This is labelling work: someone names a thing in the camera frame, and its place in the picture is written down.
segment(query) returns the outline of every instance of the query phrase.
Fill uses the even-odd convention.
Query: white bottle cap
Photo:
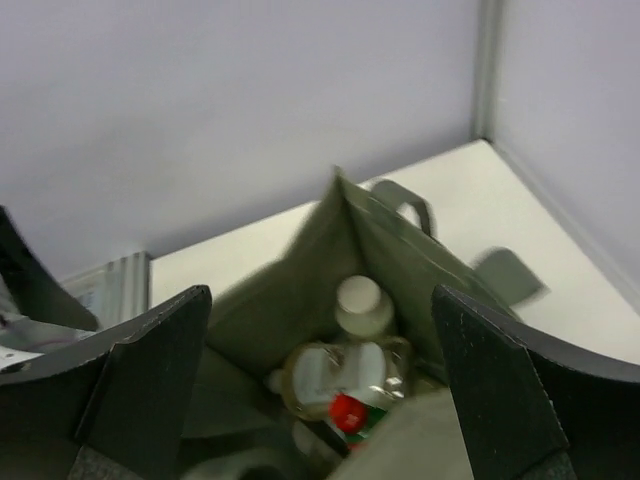
[[[362,314],[378,306],[381,298],[376,282],[362,275],[347,278],[338,287],[338,304],[345,312]]]

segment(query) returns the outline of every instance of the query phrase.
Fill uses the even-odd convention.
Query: bottle cap
[[[358,433],[367,423],[369,411],[364,403],[339,393],[331,402],[329,416],[336,427],[346,434]]]
[[[338,287],[338,304],[349,313],[372,311],[380,303],[381,296],[378,284],[362,275],[349,277]]]

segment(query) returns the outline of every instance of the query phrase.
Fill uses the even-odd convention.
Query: red bottle cap
[[[364,403],[343,393],[336,395],[329,407],[331,420],[346,434],[358,433],[367,423],[368,415]]]

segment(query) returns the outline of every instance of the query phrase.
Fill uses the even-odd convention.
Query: bottle label
[[[384,352],[375,343],[310,348],[293,369],[293,390],[303,405],[329,403],[339,392],[370,403],[383,388],[385,373]]]

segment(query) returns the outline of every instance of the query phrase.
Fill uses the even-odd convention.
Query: white table
[[[504,246],[538,275],[549,292],[515,309],[525,323],[640,364],[636,312],[489,144],[477,141],[381,178],[427,199],[437,238],[464,262],[471,264],[488,248]],[[152,304],[194,284],[209,285],[214,295],[226,290],[278,258],[313,205],[153,260]]]

